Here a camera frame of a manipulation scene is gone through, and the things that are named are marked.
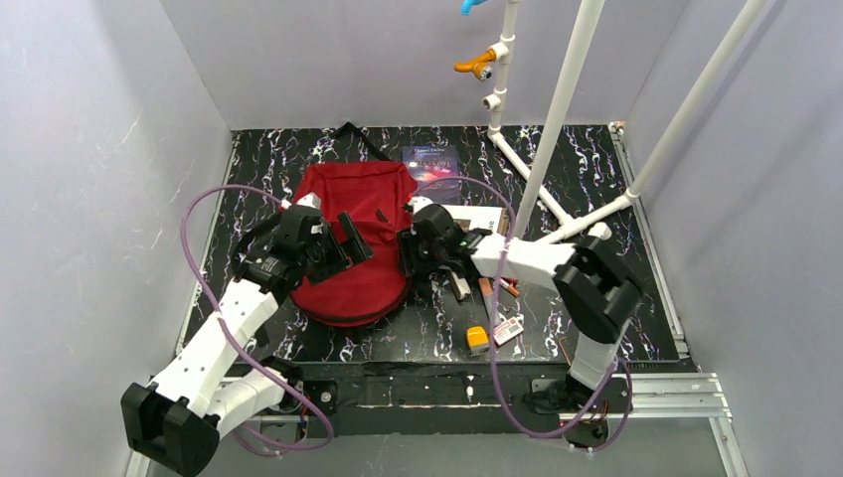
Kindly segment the red student backpack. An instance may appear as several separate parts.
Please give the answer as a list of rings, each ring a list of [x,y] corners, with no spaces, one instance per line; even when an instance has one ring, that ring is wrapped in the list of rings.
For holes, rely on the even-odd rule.
[[[404,205],[418,184],[400,162],[324,163],[308,167],[296,200],[309,193],[339,242],[353,257],[371,256],[318,284],[305,281],[291,301],[308,318],[336,327],[374,323],[407,298],[410,280],[401,270],[399,233],[412,216]]]

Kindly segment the purple galaxy cover book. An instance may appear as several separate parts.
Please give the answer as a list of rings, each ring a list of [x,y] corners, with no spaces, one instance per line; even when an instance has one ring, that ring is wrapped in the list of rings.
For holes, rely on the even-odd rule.
[[[459,159],[454,146],[405,146],[402,162],[417,181],[421,196],[443,205],[461,204],[460,184],[450,180],[459,175]]]

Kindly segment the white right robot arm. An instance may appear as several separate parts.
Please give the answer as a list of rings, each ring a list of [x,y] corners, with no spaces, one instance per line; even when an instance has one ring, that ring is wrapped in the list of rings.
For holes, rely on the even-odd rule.
[[[415,198],[399,234],[407,276],[450,269],[465,278],[513,278],[559,293],[579,332],[571,380],[595,390],[642,297],[642,284],[599,237],[576,243],[523,241],[464,230],[442,205]]]

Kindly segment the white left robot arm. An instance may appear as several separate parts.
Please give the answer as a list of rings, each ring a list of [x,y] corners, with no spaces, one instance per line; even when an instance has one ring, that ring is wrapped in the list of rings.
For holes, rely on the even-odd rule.
[[[295,204],[246,238],[219,309],[176,358],[146,385],[132,383],[120,406],[129,447],[181,476],[197,476],[222,437],[256,413],[304,395],[282,370],[252,361],[252,371],[220,386],[245,343],[303,282],[317,284],[373,257],[347,212],[338,240],[322,212]]]

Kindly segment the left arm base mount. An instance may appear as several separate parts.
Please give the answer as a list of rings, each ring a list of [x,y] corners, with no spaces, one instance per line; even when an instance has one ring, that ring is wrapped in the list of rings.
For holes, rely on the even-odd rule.
[[[336,435],[330,416],[336,411],[338,388],[332,381],[315,380],[306,371],[292,362],[281,360],[276,364],[281,374],[288,379],[295,393],[282,399],[281,407],[292,412],[298,410],[302,419],[302,450],[315,450],[331,443]]]

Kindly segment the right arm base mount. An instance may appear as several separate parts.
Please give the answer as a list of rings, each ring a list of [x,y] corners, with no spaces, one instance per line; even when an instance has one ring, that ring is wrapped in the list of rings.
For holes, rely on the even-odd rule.
[[[581,419],[563,435],[574,449],[588,452],[613,444],[623,432],[633,410],[631,378],[610,378],[591,405],[592,390],[573,379],[536,379],[523,395],[532,412],[543,415],[572,414]]]

